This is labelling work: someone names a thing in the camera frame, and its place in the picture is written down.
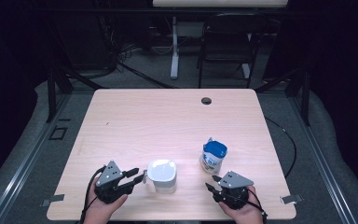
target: hand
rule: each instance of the hand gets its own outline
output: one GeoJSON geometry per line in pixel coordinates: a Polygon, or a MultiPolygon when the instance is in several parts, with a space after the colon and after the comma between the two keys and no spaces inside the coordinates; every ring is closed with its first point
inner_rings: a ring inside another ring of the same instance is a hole
{"type": "MultiPolygon", "coordinates": [[[[255,194],[255,187],[249,186],[248,189],[255,194]]],[[[260,206],[253,193],[249,192],[248,201],[260,206]]],[[[237,224],[263,224],[261,212],[250,204],[246,204],[239,210],[231,209],[223,202],[220,202],[219,205],[226,215],[232,217],[237,224]]]]}
{"type": "MultiPolygon", "coordinates": [[[[96,197],[97,195],[95,194],[95,183],[97,182],[98,178],[95,178],[92,181],[91,187],[89,189],[89,198],[88,198],[88,203],[90,204],[96,197]]],[[[106,224],[110,217],[112,216],[112,214],[118,210],[118,208],[124,203],[126,202],[128,198],[127,194],[124,194],[123,196],[121,196],[120,198],[118,198],[115,202],[113,203],[104,203],[101,200],[99,200],[98,198],[91,203],[91,205],[89,206],[89,209],[86,212],[86,218],[84,220],[84,224],[106,224]]]]}

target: wooden tabletop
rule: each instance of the wooden tabletop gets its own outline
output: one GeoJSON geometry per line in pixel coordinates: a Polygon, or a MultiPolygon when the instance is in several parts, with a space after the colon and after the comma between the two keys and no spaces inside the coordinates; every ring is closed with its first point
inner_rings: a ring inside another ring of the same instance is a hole
{"type": "Polygon", "coordinates": [[[138,184],[111,219],[228,220],[199,162],[210,137],[228,148],[220,176],[232,170],[253,180],[268,219],[296,216],[292,204],[281,203],[290,192],[254,91],[157,89],[95,92],[55,192],[64,200],[51,203],[48,218],[79,220],[91,176],[110,160],[121,171],[143,171],[153,160],[170,159],[176,192],[158,194],[150,180],[138,184]],[[204,97],[212,102],[204,105],[204,97]]]}
{"type": "Polygon", "coordinates": [[[287,0],[153,0],[154,7],[286,7],[287,0]]]}

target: gray floor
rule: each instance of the gray floor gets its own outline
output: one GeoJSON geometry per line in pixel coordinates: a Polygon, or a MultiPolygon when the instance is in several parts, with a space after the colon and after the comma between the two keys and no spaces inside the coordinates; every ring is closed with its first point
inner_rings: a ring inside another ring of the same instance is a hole
{"type": "MultiPolygon", "coordinates": [[[[256,64],[252,88],[262,84],[268,46],[262,49],[256,64]]],[[[170,79],[171,52],[157,54],[153,50],[138,49],[132,51],[124,63],[177,88],[197,88],[198,49],[184,43],[180,50],[179,78],[176,80],[170,79]]],[[[210,66],[206,72],[211,77],[225,74],[224,77],[235,79],[206,80],[203,88],[243,88],[245,85],[238,79],[242,76],[241,70],[236,71],[235,66],[234,69],[210,66]]],[[[121,67],[93,81],[115,89],[157,88],[121,67]]],[[[46,218],[48,207],[40,204],[54,194],[93,93],[79,81],[72,82],[73,94],[62,95],[58,91],[59,113],[50,124],[45,122],[48,117],[47,84],[42,83],[36,88],[39,98],[34,115],[0,171],[0,223],[54,223],[46,218]],[[65,137],[48,140],[56,125],[67,128],[65,137]]],[[[306,127],[298,116],[298,100],[286,98],[282,87],[260,93],[258,98],[265,116],[279,123],[296,142],[296,164],[287,177],[287,184],[291,193],[301,194],[305,200],[296,205],[297,216],[293,220],[268,223],[358,223],[358,181],[341,159],[334,126],[322,102],[311,95],[311,125],[306,127]]],[[[266,123],[286,173],[294,157],[294,146],[281,128],[269,121],[266,123]]]]}

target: white and blue canister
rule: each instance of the white and blue canister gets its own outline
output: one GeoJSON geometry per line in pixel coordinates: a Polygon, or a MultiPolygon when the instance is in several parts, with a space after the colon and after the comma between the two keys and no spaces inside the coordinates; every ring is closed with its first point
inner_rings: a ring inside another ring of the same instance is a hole
{"type": "Polygon", "coordinates": [[[203,146],[200,163],[206,173],[218,175],[222,162],[227,155],[227,147],[220,142],[214,141],[212,138],[203,146]]]}

